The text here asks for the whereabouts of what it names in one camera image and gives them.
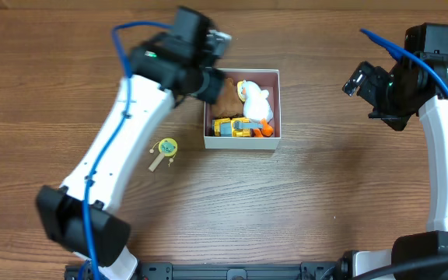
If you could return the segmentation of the brown plush toy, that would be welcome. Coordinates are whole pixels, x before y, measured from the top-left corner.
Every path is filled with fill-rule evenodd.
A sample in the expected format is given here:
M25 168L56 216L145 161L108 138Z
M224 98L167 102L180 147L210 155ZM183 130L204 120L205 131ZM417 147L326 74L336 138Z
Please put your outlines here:
M215 104L211 105L214 118L242 117L243 102L237 94L232 78L226 78Z

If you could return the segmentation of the white plush duck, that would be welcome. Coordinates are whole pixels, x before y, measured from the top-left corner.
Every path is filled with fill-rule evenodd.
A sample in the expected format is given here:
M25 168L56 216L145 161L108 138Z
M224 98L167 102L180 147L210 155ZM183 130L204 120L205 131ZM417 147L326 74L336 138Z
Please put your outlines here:
M269 124L274 114L268 102L269 91L253 82L242 80L236 85L237 95L243 102L243 115L254 124L255 137L270 137L274 128Z

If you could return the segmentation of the yellow toy crane truck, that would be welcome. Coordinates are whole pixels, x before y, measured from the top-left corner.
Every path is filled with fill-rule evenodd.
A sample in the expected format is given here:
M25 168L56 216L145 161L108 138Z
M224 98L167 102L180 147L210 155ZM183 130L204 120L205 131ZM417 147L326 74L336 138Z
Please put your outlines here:
M214 136L248 138L254 129L263 128L262 124L246 117L220 118L212 121Z

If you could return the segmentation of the wooden rattle drum toy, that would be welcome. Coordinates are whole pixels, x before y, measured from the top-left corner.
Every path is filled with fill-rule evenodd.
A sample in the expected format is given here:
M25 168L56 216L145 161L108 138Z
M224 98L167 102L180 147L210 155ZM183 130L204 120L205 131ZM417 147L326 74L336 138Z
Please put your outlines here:
M155 155L156 152L157 157L153 160L153 162L149 166L149 171L154 172L158 165L164 160L168 159L168 166L170 166L178 151L177 141L173 138L164 138L158 141L150 150L149 153Z

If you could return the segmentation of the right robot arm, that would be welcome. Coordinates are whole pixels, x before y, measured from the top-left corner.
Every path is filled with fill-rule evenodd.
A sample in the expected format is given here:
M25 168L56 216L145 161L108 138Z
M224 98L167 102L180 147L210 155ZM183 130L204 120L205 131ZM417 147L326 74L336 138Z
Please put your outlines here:
M398 46L367 37L395 60L390 71L364 61L343 90L372 106L369 117L395 131L418 117L428 149L430 202L426 230L401 236L387 250L354 250L338 261L334 279L448 279L448 25L423 23Z

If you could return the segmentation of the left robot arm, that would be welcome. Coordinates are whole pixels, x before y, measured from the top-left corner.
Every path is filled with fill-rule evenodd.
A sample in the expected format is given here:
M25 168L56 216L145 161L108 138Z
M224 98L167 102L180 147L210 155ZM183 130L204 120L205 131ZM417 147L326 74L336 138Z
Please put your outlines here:
M225 74L215 67L231 40L207 16L179 7L171 24L126 51L111 32L123 77L92 145L57 188L36 198L47 237L80 256L79 279L140 279L127 247L131 227L116 216L143 149L170 111L191 96L214 103Z

